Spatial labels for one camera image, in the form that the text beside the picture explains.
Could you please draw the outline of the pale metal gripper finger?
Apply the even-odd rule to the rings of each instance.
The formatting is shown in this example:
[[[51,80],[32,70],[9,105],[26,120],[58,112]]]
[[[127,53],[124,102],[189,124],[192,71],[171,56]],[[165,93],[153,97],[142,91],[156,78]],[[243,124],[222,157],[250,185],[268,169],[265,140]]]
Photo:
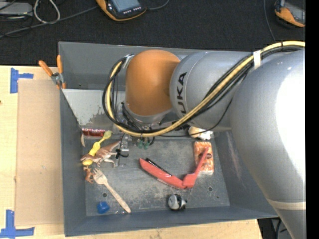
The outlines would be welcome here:
[[[122,158],[129,157],[129,147],[128,147],[129,136],[123,134],[120,139],[120,144],[116,148],[116,156],[115,156],[115,167],[120,165],[120,161]]]

